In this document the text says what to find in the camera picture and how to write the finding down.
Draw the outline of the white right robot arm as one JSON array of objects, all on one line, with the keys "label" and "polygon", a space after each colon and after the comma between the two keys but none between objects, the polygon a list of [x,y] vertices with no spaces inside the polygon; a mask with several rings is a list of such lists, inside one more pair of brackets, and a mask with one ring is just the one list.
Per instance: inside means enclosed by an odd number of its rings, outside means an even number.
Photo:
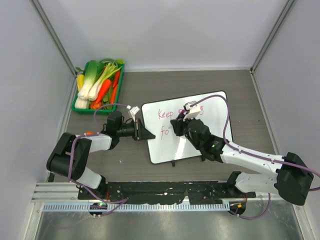
[{"label": "white right robot arm", "polygon": [[242,193],[263,192],[278,194],[285,201],[303,206],[306,202],[314,175],[307,170],[303,160],[295,153],[285,156],[250,151],[234,146],[232,142],[210,132],[200,119],[170,121],[176,136],[184,136],[201,154],[201,159],[238,165],[254,174],[234,173],[228,178],[226,193],[233,198]]}]

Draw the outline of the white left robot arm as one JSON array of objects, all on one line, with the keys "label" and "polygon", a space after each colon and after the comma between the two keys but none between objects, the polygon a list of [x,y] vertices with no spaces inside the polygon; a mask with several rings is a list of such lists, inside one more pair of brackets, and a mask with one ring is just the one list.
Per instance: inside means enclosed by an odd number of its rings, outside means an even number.
[{"label": "white left robot arm", "polygon": [[63,133],[47,160],[46,168],[87,188],[86,192],[100,200],[106,195],[108,185],[105,177],[87,167],[88,157],[90,153],[114,149],[121,137],[131,137],[135,141],[156,138],[140,119],[125,120],[121,112],[114,111],[109,114],[100,133]]}]

